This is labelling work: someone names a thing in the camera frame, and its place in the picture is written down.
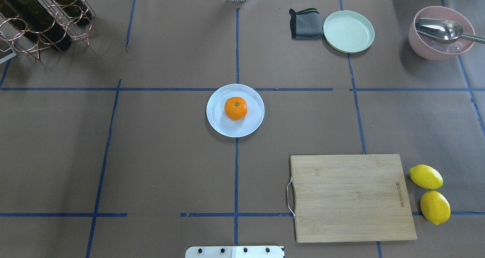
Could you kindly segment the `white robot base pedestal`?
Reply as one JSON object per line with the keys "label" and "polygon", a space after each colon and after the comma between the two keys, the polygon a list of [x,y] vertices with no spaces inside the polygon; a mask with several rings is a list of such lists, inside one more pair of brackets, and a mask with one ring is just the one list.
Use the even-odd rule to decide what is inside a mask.
{"label": "white robot base pedestal", "polygon": [[284,258],[284,247],[277,245],[253,246],[193,246],[185,252],[186,258]]}

